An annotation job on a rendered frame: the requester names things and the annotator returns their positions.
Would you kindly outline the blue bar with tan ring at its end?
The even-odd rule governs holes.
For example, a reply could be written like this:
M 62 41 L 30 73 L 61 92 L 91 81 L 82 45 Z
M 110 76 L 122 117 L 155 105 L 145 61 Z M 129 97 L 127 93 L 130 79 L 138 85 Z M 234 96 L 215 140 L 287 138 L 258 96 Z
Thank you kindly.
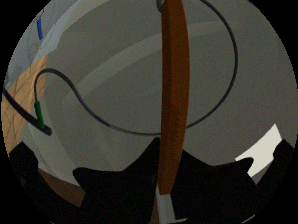
M 45 7 L 44 7 L 43 15 L 44 15 L 44 12 L 45 12 Z M 41 32 L 41 16 L 39 19 L 36 19 L 36 20 L 33 19 L 32 22 L 37 22 L 37 30 L 39 30 L 39 37 L 40 39 L 43 39 L 43 32 Z

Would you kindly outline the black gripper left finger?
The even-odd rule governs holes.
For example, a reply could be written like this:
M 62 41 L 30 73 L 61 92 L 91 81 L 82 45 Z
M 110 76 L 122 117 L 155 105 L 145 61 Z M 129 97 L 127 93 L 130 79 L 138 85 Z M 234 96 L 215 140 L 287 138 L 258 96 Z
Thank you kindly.
M 149 217 L 150 222 L 157 190 L 160 145 L 161 139 L 156 137 L 141 153 L 141 157 L 134 160 L 124 171 L 102 172 L 80 167 L 72 171 L 73 177 L 85 192 L 88 190 L 114 200 L 141 202 L 144 206 L 144 217 Z

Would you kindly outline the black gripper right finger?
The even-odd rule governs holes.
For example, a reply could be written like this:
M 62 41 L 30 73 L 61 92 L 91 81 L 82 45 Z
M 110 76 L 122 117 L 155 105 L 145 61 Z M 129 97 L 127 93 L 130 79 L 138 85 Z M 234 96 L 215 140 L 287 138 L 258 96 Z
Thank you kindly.
M 186 213 L 196 206 L 212 186 L 226 183 L 226 181 L 249 171 L 253 160 L 253 157 L 245 157 L 245 159 L 234 161 L 234 163 L 214 165 L 213 167 L 193 155 L 190 156 L 189 152 L 186 153 L 185 149 L 182 149 L 176 180 L 174 180 L 172 193 L 170 193 L 174 218 L 180 220 L 180 218 L 188 217 Z

